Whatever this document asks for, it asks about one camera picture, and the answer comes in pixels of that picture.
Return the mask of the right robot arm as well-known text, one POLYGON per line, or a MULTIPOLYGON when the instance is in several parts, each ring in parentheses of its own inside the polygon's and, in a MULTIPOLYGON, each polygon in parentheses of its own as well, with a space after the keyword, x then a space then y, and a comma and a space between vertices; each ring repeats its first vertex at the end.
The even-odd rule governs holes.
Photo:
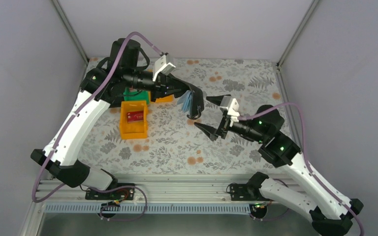
POLYGON ((304 190, 304 194, 258 172, 246 183, 246 191, 255 200, 276 201, 306 218, 321 236, 344 236, 353 223, 359 223, 363 208, 359 199, 351 199, 331 185, 309 162, 305 149, 281 131, 284 123, 278 106, 262 105, 252 116, 240 115, 239 103, 231 95, 208 96, 217 105, 222 119, 217 128, 196 123, 214 141, 232 132, 259 143, 259 154, 269 164, 284 171, 304 190))

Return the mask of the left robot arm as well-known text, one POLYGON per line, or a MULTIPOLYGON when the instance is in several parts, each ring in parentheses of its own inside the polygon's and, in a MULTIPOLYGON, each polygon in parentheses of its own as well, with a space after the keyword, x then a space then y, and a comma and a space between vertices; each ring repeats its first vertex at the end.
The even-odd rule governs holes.
POLYGON ((175 65, 169 54, 160 52, 150 72, 146 66, 137 64, 143 54, 140 43, 130 37, 113 42, 110 56, 86 74, 72 110, 54 138, 44 148, 32 151, 31 159, 42 170, 69 187, 112 189, 117 184, 113 175, 78 159, 85 138, 100 116, 110 108, 121 106, 126 88, 149 91, 152 101, 169 95, 178 98, 186 92, 199 94, 196 87, 172 75, 175 65))

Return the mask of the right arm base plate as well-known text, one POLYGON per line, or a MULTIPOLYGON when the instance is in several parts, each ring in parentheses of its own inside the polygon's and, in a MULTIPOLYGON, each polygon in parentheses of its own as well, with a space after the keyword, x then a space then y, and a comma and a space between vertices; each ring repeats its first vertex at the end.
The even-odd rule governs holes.
POLYGON ((261 201, 262 197, 255 190, 249 189, 247 184, 230 183, 226 187, 226 193, 232 201, 261 201))

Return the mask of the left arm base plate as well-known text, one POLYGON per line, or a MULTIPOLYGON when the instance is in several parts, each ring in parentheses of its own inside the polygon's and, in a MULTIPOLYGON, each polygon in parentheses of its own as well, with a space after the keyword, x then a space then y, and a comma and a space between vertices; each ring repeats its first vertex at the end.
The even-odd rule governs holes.
POLYGON ((86 190, 86 200, 107 200, 107 201, 131 201, 134 198, 135 184, 134 183, 117 183, 114 187, 121 187, 112 192, 102 193, 91 188, 86 190))

